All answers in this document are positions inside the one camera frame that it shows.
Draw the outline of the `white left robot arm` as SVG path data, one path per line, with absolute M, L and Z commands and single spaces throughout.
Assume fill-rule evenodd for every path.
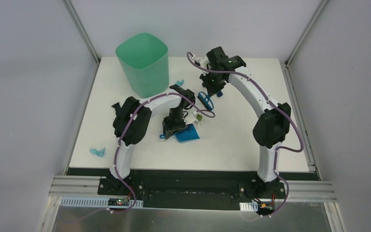
M 130 173 L 135 145 L 146 135 L 150 119 L 162 112 L 169 113 L 162 121 L 163 138 L 167 140 L 187 128 L 183 111 L 195 103 L 195 100 L 192 90 L 172 85 L 167 91 L 150 98 L 138 100 L 128 97 L 122 105 L 112 105 L 115 110 L 113 128 L 117 137 L 117 150 L 110 168 L 114 179 L 109 188 L 115 195 L 120 196 L 127 192 L 128 182 L 124 178 Z

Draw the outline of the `light blue scrap near bin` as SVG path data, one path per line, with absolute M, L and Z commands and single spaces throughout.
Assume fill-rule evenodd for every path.
M 181 86 L 184 84 L 184 82 L 185 82 L 184 79 L 182 79 L 182 80 L 177 80 L 177 81 L 175 82 L 175 84 L 181 87 Z

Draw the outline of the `light blue scrap front left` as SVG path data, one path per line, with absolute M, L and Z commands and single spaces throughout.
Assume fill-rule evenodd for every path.
M 92 155 L 94 155 L 94 156 L 96 156 L 96 157 L 100 157 L 100 158 L 102 158 L 102 157 L 104 157 L 105 156 L 105 148 L 102 148 L 102 149 L 94 149 L 94 148 L 91 148 L 90 150 L 89 150 L 89 152 L 92 154 Z

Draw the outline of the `black paper scrap left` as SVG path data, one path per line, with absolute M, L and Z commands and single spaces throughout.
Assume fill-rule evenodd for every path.
M 116 113 L 116 114 L 117 114 L 117 113 L 120 111 L 120 109 L 121 109 L 121 106 L 120 106 L 120 104 L 119 104 L 118 102 L 115 103 L 115 104 L 113 104 L 111 107 L 115 110 L 115 113 Z

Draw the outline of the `aluminium frame rail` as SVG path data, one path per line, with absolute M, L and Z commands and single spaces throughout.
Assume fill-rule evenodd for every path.
M 100 189 L 99 176 L 56 175 L 49 196 L 97 197 Z M 289 202 L 336 203 L 333 184 L 328 181 L 288 180 Z

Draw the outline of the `blue plastic dustpan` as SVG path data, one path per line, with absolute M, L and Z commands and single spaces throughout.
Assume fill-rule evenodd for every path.
M 200 139 L 200 136 L 193 124 L 188 124 L 184 130 L 174 133 L 173 136 L 179 143 L 187 143 Z

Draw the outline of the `green plastic bin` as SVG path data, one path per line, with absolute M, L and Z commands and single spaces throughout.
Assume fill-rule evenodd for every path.
M 133 91 L 142 98 L 164 92 L 169 85 L 168 47 L 150 33 L 136 34 L 115 49 Z

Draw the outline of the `blue hand brush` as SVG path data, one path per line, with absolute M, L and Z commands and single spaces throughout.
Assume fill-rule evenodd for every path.
M 206 110 L 212 111 L 214 109 L 214 103 L 212 102 L 211 97 L 205 92 L 200 91 L 197 98 Z

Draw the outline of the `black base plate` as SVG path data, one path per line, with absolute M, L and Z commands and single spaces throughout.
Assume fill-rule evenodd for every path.
M 282 200 L 283 182 L 259 185 L 255 171 L 171 171 L 132 169 L 123 184 L 108 169 L 69 168 L 72 176 L 99 176 L 99 195 L 124 196 L 147 208 L 239 210 L 252 200 Z

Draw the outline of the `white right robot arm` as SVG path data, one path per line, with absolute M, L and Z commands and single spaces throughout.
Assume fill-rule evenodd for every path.
M 291 106 L 271 97 L 254 79 L 246 62 L 240 56 L 227 56 L 221 47 L 209 51 L 205 58 L 188 54 L 188 59 L 202 71 L 200 80 L 208 96 L 216 95 L 226 84 L 231 84 L 254 110 L 257 122 L 252 134 L 259 145 L 255 192 L 261 198 L 269 197 L 274 192 L 272 183 L 278 180 L 277 156 L 292 124 Z

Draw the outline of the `green paper scrap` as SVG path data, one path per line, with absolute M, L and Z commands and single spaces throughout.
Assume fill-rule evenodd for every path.
M 201 114 L 197 114 L 197 115 L 195 115 L 195 118 L 196 118 L 196 120 L 197 120 L 198 122 L 201 122 L 202 119 L 203 119 L 203 116 L 202 116 Z

